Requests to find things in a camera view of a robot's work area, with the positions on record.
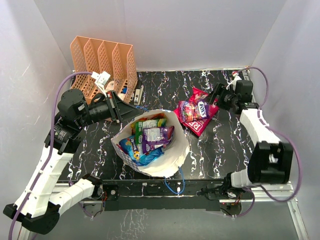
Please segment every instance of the blue snack bag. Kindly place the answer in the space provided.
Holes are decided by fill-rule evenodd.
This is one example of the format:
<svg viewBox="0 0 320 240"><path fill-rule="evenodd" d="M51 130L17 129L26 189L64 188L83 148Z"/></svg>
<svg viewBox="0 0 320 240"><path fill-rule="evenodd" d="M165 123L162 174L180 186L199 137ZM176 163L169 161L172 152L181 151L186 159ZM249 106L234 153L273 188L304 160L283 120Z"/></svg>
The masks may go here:
<svg viewBox="0 0 320 240"><path fill-rule="evenodd" d="M119 142L123 152L130 156L131 160L138 166L146 166L160 157L164 152L161 147L143 154L142 144L136 144L135 135L126 137Z"/></svg>

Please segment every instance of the white wall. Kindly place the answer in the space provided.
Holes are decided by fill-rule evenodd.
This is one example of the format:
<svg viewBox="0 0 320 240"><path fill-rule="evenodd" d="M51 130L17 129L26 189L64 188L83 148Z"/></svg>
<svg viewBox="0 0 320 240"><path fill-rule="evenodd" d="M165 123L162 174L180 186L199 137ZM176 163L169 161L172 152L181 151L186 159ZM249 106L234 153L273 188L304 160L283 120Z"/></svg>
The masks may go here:
<svg viewBox="0 0 320 240"><path fill-rule="evenodd" d="M318 0L288 0L253 62L270 81L265 118L295 141L302 158L304 175L298 200L311 239L319 239L320 216L319 26ZM252 80L261 103L264 80L258 72L253 72Z"/></svg>
<svg viewBox="0 0 320 240"><path fill-rule="evenodd" d="M285 0L34 0L71 68L76 35L133 44L138 70L254 61Z"/></svg>
<svg viewBox="0 0 320 240"><path fill-rule="evenodd" d="M0 53L2 211L17 200L35 170L53 96L71 69L33 1L0 1ZM11 220L0 214L0 222L0 239L7 239Z"/></svg>

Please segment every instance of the purple package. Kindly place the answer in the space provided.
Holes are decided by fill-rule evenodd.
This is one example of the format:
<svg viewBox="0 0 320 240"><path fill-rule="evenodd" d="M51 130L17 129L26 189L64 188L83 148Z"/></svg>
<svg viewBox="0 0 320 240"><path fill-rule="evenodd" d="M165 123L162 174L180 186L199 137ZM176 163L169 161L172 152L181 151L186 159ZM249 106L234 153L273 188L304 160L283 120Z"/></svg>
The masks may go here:
<svg viewBox="0 0 320 240"><path fill-rule="evenodd" d="M175 127L160 126L143 129L142 153L153 151L171 142Z"/></svg>
<svg viewBox="0 0 320 240"><path fill-rule="evenodd" d="M203 101L179 101L178 109L181 122L188 123L201 119L208 119L210 105Z"/></svg>

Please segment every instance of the green snack bag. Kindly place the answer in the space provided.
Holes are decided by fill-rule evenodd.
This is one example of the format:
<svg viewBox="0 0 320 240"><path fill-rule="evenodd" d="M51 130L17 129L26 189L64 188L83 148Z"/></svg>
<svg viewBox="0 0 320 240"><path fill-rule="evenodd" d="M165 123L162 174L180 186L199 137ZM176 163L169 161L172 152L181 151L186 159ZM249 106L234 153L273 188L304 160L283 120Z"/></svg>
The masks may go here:
<svg viewBox="0 0 320 240"><path fill-rule="evenodd" d="M166 118L152 119L147 121L137 121L135 123L135 144L142 144L143 129L165 127L166 123Z"/></svg>

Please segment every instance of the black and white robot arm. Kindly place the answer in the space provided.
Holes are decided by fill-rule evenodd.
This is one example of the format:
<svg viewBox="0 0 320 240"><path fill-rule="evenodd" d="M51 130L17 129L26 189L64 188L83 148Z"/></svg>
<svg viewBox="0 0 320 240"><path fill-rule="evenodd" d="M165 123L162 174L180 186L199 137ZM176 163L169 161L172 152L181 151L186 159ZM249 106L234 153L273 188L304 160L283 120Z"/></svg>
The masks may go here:
<svg viewBox="0 0 320 240"><path fill-rule="evenodd" d="M59 113L54 120L54 142L51 158L41 170L50 153L51 134L44 141L40 161L26 189L15 203L5 206L3 213L14 219L21 209L17 221L29 231L47 234L57 224L59 217L73 205L89 197L99 197L98 189L102 181L87 174L66 190L52 195L52 191L69 160L83 140L83 128L90 124L110 119L113 122L134 119L143 112L123 102L114 91L98 93L90 104L78 89L63 93L57 108ZM35 185L35 178L40 173Z"/></svg>
<svg viewBox="0 0 320 240"><path fill-rule="evenodd" d="M263 118L259 105L252 102L253 83L242 80L234 74L234 80L227 86L218 83L205 99L221 109L230 109L240 115L239 121L246 128L254 150L246 169L230 172L219 188L221 194L231 189L242 189L260 184L285 184L289 181L293 147L282 142Z"/></svg>

